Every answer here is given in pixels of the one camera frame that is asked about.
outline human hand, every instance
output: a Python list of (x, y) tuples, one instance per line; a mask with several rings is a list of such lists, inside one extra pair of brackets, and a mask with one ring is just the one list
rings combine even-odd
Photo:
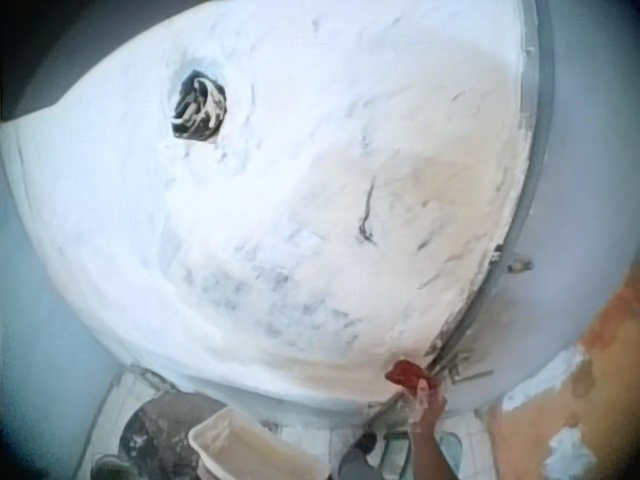
[(405, 390), (405, 394), (409, 402), (409, 431), (433, 435), (436, 423), (447, 406), (443, 385), (438, 383), (436, 388), (429, 390), (427, 381), (422, 379), (418, 382), (415, 396), (409, 390)]

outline wall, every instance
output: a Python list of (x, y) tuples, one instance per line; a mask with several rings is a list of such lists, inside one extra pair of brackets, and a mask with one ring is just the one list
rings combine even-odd
[(1, 168), (0, 319), (3, 441), (46, 478), (72, 478), (121, 365), (49, 285)]

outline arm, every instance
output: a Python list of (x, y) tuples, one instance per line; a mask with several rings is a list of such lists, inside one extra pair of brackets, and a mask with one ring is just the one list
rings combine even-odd
[(442, 385), (429, 391), (421, 380), (414, 399), (413, 415), (409, 417), (409, 430), (413, 446), (413, 476), (415, 480), (457, 480), (447, 459), (440, 451), (435, 437), (436, 422), (444, 412), (447, 399)]

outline white bucket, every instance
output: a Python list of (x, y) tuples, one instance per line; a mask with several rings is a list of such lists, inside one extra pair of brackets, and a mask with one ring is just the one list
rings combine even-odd
[(329, 465), (225, 408), (189, 432), (189, 443), (220, 480), (326, 480)]

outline white plaster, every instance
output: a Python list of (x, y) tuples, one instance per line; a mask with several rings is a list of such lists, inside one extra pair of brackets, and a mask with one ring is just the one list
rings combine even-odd
[[(386, 399), (385, 367), (422, 358), (510, 222), (529, 145), (518, 8), (210, 2), (144, 32), (2, 129), (53, 282), (169, 378)], [(194, 68), (226, 88), (214, 143), (171, 136)]]
[(564, 427), (550, 441), (551, 455), (544, 462), (544, 474), (549, 480), (585, 478), (587, 470), (596, 464), (596, 457), (582, 442), (582, 427)]
[(502, 399), (502, 410), (509, 412), (546, 390), (558, 390), (587, 358), (587, 352), (580, 345), (563, 350), (537, 374), (507, 393)]

